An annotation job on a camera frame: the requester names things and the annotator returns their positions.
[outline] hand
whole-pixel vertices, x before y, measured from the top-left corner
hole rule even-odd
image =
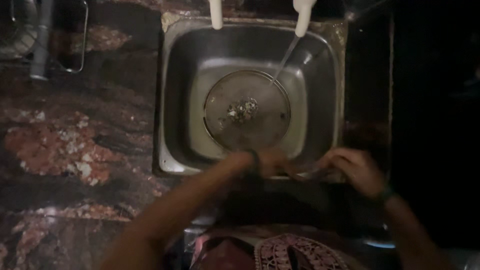
[[[260,176],[269,178],[285,172],[295,178],[297,169],[288,160],[286,154],[278,149],[271,148],[257,152],[260,159]]]
[[[321,169],[336,167],[347,175],[351,185],[364,196],[376,199],[385,189],[385,177],[370,154],[365,151],[334,148],[319,161]]]

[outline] water stream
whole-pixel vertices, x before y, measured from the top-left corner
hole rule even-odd
[[[285,66],[285,63],[287,62],[288,58],[290,57],[290,54],[292,54],[293,49],[295,49],[295,46],[299,42],[300,37],[295,35],[295,37],[292,40],[292,43],[290,43],[290,47],[288,48],[287,52],[285,53],[285,56],[282,59],[282,62],[280,63],[280,66],[278,67],[275,76],[273,76],[273,79],[270,81],[270,84],[268,86],[271,86],[274,81],[278,78],[278,75],[280,75],[280,72],[282,72],[283,67]]]

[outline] stainless steel sink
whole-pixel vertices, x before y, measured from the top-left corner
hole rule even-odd
[[[208,19],[181,19],[169,26],[161,67],[162,171],[197,173],[227,154],[204,126],[206,95],[234,71],[274,75],[294,37],[291,25],[237,21],[214,30]],[[344,52],[328,39],[309,32],[278,77],[291,105],[290,126],[278,146],[298,165],[314,162],[341,138]]]

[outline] white faucet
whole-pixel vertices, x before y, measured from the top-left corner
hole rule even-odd
[[[299,20],[297,22],[297,28],[295,29],[295,34],[298,37],[303,37],[307,32],[310,15],[312,14],[312,8],[315,2],[317,2],[317,0],[293,0],[293,7],[299,13]]]
[[[210,17],[212,17],[212,26],[215,30],[223,27],[222,0],[210,1]]]

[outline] bracelet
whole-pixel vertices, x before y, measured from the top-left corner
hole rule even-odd
[[[253,165],[250,173],[253,175],[260,175],[260,158],[258,157],[257,151],[253,149],[247,149],[245,152],[250,153],[253,157]]]
[[[376,199],[376,201],[383,205],[393,195],[395,195],[395,191],[393,191],[392,187],[389,184],[387,184],[385,185],[384,190],[382,191],[380,196]]]

